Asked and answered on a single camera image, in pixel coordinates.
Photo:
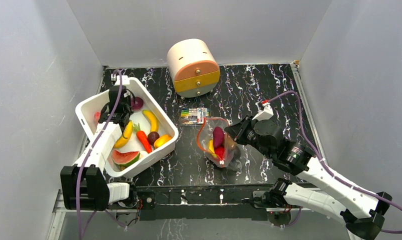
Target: banana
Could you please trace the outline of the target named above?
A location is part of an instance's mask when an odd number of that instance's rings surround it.
[[[132,121],[129,121],[126,128],[124,129],[123,134],[115,142],[115,144],[114,144],[115,149],[122,148],[124,145],[126,145],[129,142],[129,139],[131,139],[131,136],[132,136],[132,130],[133,130]]]
[[[143,115],[151,122],[151,131],[150,132],[158,132],[159,131],[159,121],[156,116],[150,110],[143,110]]]

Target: marble surface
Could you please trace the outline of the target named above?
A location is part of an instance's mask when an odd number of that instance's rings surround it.
[[[113,69],[104,72],[100,91],[110,88]],[[212,93],[181,99],[175,92],[166,67],[127,68],[123,75],[138,78],[164,109],[179,130],[175,150],[132,179],[136,186],[202,186],[232,184],[273,184],[278,178],[300,182],[294,176],[280,171],[269,159],[251,146],[240,146],[240,158],[233,160],[233,168],[219,168],[206,159],[198,148],[196,136],[201,126],[179,124],[182,108],[206,107],[212,117],[221,117],[237,123],[245,115],[258,112],[256,103],[271,99],[288,90],[298,92],[289,64],[223,65],[220,80]],[[305,144],[301,136],[295,97],[285,96],[272,103],[273,119],[283,127],[284,135]],[[314,142],[307,116],[303,111],[307,137]],[[119,179],[107,176],[109,182]]]

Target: red onion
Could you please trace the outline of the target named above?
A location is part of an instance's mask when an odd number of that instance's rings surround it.
[[[142,100],[142,98],[136,96],[135,99],[130,99],[130,107],[134,112],[141,110],[143,106],[144,100]]]

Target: watermelon slice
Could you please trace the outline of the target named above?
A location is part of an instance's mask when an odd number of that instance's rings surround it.
[[[121,153],[117,150],[112,151],[112,160],[115,164],[121,167],[129,167],[130,165],[136,163],[141,155],[138,151],[129,151]]]

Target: purple sweet potato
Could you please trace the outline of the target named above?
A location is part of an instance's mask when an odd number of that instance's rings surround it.
[[[223,129],[219,126],[216,126],[213,130],[213,147],[217,148],[221,146],[225,141],[225,133]]]

